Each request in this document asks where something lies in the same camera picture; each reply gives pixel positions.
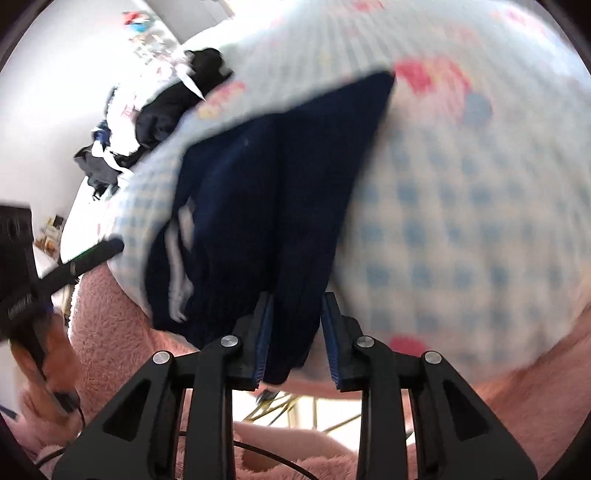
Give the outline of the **person's left hand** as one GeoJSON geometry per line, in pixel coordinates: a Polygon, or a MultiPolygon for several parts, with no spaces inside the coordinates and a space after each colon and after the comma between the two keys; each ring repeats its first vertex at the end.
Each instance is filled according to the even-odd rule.
{"type": "Polygon", "coordinates": [[[55,397],[73,394],[81,376],[81,364],[68,338],[59,310],[46,313],[31,325],[19,327],[10,339],[12,355],[26,378],[21,404],[32,416],[66,426],[79,418],[68,413],[55,397]]]}

